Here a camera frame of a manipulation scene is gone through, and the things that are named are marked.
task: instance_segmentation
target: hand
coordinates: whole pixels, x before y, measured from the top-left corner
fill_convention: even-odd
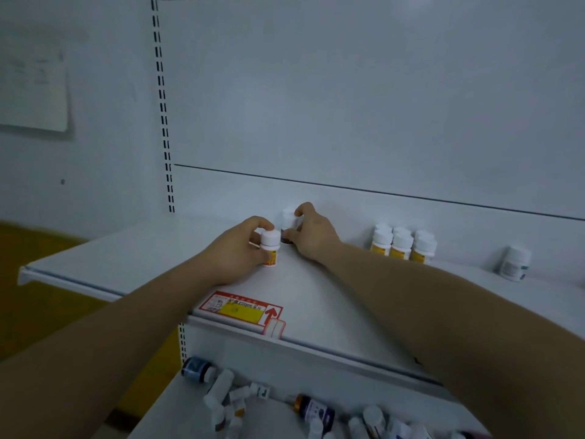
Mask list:
[[[305,202],[294,212],[296,216],[304,215],[303,224],[298,229],[287,229],[284,236],[296,245],[305,257],[322,262],[325,251],[340,243],[335,228],[327,217],[315,211],[311,202]]]
[[[274,229],[263,217],[253,216],[228,229],[197,256],[211,275],[213,285],[234,282],[249,273],[256,265],[270,260],[268,251],[249,242],[260,244],[256,228]]]

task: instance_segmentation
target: yellow label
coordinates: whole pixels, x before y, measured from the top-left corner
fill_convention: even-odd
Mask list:
[[[410,254],[410,260],[412,260],[413,262],[418,262],[418,263],[425,263],[425,258],[422,254],[417,253],[416,251],[413,251],[412,254]]]
[[[266,266],[274,266],[276,265],[276,254],[278,254],[278,251],[268,251],[270,253],[270,260],[267,261],[266,263],[263,263],[262,265],[266,265]]]
[[[390,257],[393,257],[395,259],[404,259],[405,254],[406,254],[405,252],[398,251],[397,249],[394,248],[390,248]]]
[[[384,248],[380,248],[379,246],[376,246],[375,244],[371,245],[370,251],[378,253],[378,254],[382,254],[382,255],[386,255],[386,250]]]
[[[228,302],[218,311],[218,314],[257,324],[264,314],[264,310],[245,307],[236,302]]]

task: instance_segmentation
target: forearm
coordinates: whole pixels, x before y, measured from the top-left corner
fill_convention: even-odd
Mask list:
[[[550,321],[461,277],[341,242],[318,260],[496,437],[552,434],[585,408],[583,341]]]
[[[2,363],[0,437],[89,437],[212,285],[193,258]]]

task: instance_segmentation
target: yellow floor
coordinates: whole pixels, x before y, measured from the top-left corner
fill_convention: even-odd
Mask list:
[[[41,283],[16,285],[20,266],[82,242],[0,223],[0,361],[107,304]],[[175,330],[136,377],[118,408],[142,417],[180,366]]]

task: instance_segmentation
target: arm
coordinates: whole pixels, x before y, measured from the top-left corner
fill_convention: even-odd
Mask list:
[[[351,289],[495,438],[582,435],[585,342],[445,271],[341,243],[310,203],[285,236]]]
[[[204,251],[0,364],[0,437],[86,438],[173,328],[211,287],[244,276],[269,254],[252,217]]]

